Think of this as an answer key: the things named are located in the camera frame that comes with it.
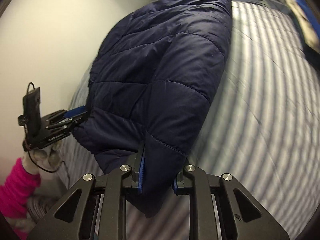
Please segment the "pink sleeved left forearm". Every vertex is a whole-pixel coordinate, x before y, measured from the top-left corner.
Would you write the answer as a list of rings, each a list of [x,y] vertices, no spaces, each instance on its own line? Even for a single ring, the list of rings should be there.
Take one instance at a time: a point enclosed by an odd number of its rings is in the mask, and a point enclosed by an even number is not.
[[[26,157],[18,158],[1,185],[1,214],[5,218],[25,219],[27,201],[40,183],[39,169]]]

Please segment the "white gloved left hand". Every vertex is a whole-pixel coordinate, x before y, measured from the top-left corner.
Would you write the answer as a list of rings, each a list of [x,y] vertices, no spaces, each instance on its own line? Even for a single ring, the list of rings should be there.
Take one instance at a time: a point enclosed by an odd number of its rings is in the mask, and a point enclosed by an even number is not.
[[[40,171],[55,173],[62,164],[60,156],[61,142],[58,141],[43,149],[34,148],[24,153],[22,166],[29,174],[39,174]]]

